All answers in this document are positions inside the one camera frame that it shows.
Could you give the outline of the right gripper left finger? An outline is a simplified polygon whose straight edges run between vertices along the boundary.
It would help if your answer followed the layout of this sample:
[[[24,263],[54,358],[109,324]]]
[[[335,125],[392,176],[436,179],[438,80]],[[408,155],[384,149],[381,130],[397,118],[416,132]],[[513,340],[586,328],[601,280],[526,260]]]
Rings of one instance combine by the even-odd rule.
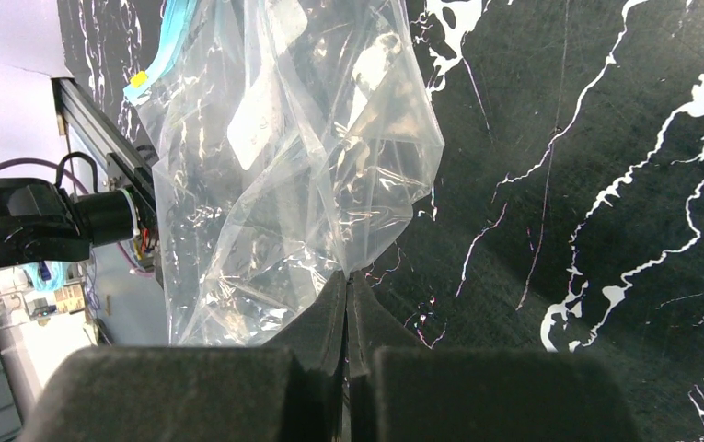
[[[337,441],[347,280],[254,347],[91,346],[54,372],[23,441]]]

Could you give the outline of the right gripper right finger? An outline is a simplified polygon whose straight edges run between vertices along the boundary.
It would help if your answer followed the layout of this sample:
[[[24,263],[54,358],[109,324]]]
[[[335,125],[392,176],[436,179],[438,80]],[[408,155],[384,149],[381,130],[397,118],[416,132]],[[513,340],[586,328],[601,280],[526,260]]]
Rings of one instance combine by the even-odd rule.
[[[622,389],[591,358],[431,350],[376,299],[346,289],[354,441],[638,441]]]

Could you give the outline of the clear zip top bag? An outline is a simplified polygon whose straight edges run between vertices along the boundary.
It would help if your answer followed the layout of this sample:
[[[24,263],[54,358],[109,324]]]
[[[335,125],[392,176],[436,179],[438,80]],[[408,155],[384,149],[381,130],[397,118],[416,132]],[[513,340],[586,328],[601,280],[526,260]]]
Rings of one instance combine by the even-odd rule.
[[[400,1],[170,1],[124,94],[172,345],[270,340],[400,236],[444,150]]]

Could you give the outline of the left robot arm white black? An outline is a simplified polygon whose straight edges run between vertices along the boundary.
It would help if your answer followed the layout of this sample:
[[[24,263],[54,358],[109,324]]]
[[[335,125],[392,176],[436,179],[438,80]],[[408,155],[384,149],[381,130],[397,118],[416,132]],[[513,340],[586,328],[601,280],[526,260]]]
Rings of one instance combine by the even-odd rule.
[[[0,179],[0,268],[85,261],[95,247],[138,236],[145,215],[130,186],[72,196],[42,179]]]

